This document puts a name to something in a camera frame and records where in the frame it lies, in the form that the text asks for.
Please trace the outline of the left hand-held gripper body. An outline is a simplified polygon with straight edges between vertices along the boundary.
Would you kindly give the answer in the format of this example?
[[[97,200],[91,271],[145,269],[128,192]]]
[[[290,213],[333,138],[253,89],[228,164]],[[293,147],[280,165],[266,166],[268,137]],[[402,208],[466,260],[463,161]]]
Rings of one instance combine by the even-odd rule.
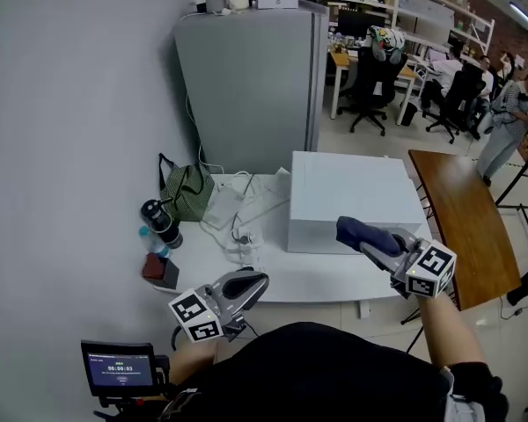
[[[212,284],[188,289],[168,303],[179,327],[191,342],[225,337],[235,339],[247,327],[246,311],[229,311],[223,298],[222,277]]]

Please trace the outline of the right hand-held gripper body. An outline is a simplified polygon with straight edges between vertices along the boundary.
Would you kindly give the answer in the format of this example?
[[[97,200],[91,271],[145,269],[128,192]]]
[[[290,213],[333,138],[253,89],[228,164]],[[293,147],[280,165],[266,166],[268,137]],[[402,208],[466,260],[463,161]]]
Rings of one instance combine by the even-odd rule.
[[[391,287],[405,298],[436,298],[450,284],[456,263],[457,255],[439,241],[413,235],[413,248],[397,259]]]

